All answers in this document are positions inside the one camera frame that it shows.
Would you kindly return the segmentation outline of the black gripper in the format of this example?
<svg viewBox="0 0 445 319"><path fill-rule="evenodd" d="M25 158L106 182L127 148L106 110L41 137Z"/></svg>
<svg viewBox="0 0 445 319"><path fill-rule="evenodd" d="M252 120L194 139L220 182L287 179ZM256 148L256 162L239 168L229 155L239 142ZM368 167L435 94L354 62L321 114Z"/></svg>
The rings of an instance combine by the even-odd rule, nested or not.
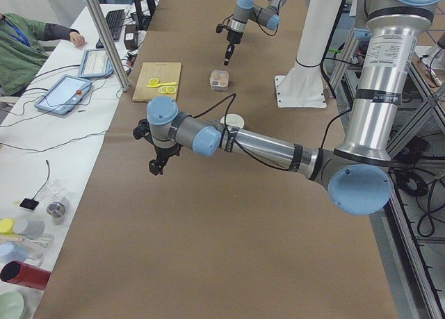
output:
<svg viewBox="0 0 445 319"><path fill-rule="evenodd" d="M224 59L224 66L228 66L231 60L231 57L235 50L235 44L240 44L243 37L243 33L234 30L228 30L227 41L229 42Z"/></svg>
<svg viewBox="0 0 445 319"><path fill-rule="evenodd" d="M149 172L153 175L163 175L163 169L168 160L173 156L179 156L181 151L181 145L175 143L168 148L154 147L156 152L156 158L152 159L148 163Z"/></svg>

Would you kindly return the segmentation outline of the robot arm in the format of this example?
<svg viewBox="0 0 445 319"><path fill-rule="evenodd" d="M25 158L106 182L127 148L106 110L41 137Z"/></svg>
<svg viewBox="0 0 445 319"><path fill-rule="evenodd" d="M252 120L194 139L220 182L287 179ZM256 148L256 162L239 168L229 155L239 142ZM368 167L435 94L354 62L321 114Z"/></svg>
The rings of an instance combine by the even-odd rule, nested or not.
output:
<svg viewBox="0 0 445 319"><path fill-rule="evenodd" d="M323 94L321 63L343 0L311 0L296 49L279 56L263 51L284 76L267 79L249 60L234 61L241 89L198 115L181 110L198 98L158 96L147 104L144 139L155 158L148 170L160 174L181 152L211 157L240 153L280 172L294 172L327 191L332 203L368 215L389 201L387 143L419 36L432 25L443 0L357 0L355 27L371 34L361 77L342 139L323 145L335 101Z"/></svg>
<svg viewBox="0 0 445 319"><path fill-rule="evenodd" d="M241 43L245 28L249 21L254 22L267 36L274 36L280 24L280 10L286 0L267 0L268 5L261 7L254 0L237 0L234 12L217 24L216 33L227 31L228 41L225 51L224 66L228 66L235 51L235 46Z"/></svg>

